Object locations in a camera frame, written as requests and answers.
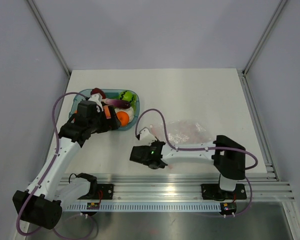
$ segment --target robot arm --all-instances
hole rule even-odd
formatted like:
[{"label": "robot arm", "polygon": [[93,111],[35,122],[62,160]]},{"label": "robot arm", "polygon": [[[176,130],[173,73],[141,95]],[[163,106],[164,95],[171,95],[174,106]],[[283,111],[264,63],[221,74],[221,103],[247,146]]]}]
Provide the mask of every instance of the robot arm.
[{"label": "robot arm", "polygon": [[245,179],[246,157],[244,153],[235,151],[208,150],[213,147],[228,147],[246,150],[230,138],[218,135],[215,141],[191,145],[175,145],[171,148],[153,136],[148,128],[139,132],[141,146],[134,146],[130,161],[148,166],[151,169],[165,168],[168,164],[202,163],[215,166],[220,172],[219,188],[221,191],[233,192],[238,180]]},{"label": "robot arm", "polygon": [[[72,183],[61,190],[57,190],[57,187],[69,163],[91,134],[116,130],[121,126],[114,107],[108,106],[107,111],[106,115],[99,94],[94,94],[89,100],[83,100],[78,104],[77,113],[70,117],[58,133],[58,154],[54,153],[48,157],[34,181],[25,191],[16,191],[12,198],[19,214],[25,201],[30,197],[30,193],[37,187],[21,214],[21,220],[52,229],[58,223],[63,208],[80,197],[91,199],[96,195],[97,178],[85,173],[77,175]],[[49,171],[39,184],[47,169]]]}]

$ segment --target black mounting plate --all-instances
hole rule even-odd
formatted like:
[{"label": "black mounting plate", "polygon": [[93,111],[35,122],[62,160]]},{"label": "black mounting plate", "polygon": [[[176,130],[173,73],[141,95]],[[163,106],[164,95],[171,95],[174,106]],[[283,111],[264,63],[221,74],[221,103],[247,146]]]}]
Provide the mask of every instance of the black mounting plate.
[{"label": "black mounting plate", "polygon": [[102,200],[112,200],[114,196],[114,185],[113,184],[99,184],[97,185],[97,191],[95,191],[95,195],[92,197],[82,196],[80,200],[99,200],[98,192],[102,191],[103,197]]},{"label": "black mounting plate", "polygon": [[233,192],[222,191],[218,183],[201,184],[201,193],[203,200],[215,200],[223,202],[233,200],[234,195],[237,200],[246,200],[247,194],[244,184],[236,184]]}]

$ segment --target plastic bag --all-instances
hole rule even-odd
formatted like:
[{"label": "plastic bag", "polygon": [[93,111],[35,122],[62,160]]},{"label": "plastic bag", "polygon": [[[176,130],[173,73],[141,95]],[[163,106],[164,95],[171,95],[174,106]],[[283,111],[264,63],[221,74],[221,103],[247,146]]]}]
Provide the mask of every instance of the plastic bag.
[{"label": "plastic bag", "polygon": [[[213,140],[202,124],[195,120],[178,120],[166,123],[169,141],[172,144],[203,144]],[[150,125],[151,133],[160,141],[165,141],[163,123]]]}]

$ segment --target wall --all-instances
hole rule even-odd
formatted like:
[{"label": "wall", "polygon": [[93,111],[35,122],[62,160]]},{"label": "wall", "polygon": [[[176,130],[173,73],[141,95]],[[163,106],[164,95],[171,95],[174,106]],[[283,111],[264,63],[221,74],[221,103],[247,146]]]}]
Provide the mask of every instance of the wall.
[{"label": "wall", "polygon": [[0,0],[0,240],[12,238],[12,197],[42,167],[51,109],[67,78],[26,1]]},{"label": "wall", "polygon": [[300,209],[300,0],[290,1],[248,76],[279,173]]},{"label": "wall", "polygon": [[242,69],[279,0],[36,3],[71,69]]}]

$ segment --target teal basket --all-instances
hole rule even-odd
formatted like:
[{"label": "teal basket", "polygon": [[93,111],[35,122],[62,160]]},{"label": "teal basket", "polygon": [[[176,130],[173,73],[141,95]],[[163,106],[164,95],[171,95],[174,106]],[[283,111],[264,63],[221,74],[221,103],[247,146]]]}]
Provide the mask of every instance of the teal basket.
[{"label": "teal basket", "polygon": [[[85,90],[80,91],[80,93],[83,94],[83,95],[85,95],[86,97],[91,97],[91,94],[90,94],[91,91],[92,91],[92,89],[85,89]],[[107,99],[118,99],[119,98],[119,94],[122,91],[125,91],[125,90],[120,90],[120,89],[102,89],[102,91],[105,93],[105,97]],[[130,128],[132,128],[132,126],[136,124],[137,119],[139,117],[139,112],[140,112],[139,97],[138,97],[138,95],[134,91],[131,91],[131,90],[128,90],[128,91],[130,91],[131,93],[133,93],[133,95],[135,97],[135,102],[131,104],[131,107],[134,110],[134,118],[133,118],[132,122],[129,122],[127,126],[120,127],[118,129],[118,131],[127,131]],[[69,112],[69,118],[77,110],[78,103],[80,103],[84,99],[85,98],[83,96],[80,96],[80,95],[76,95],[74,97],[73,104],[72,104],[72,107],[71,107],[71,111]]]}]

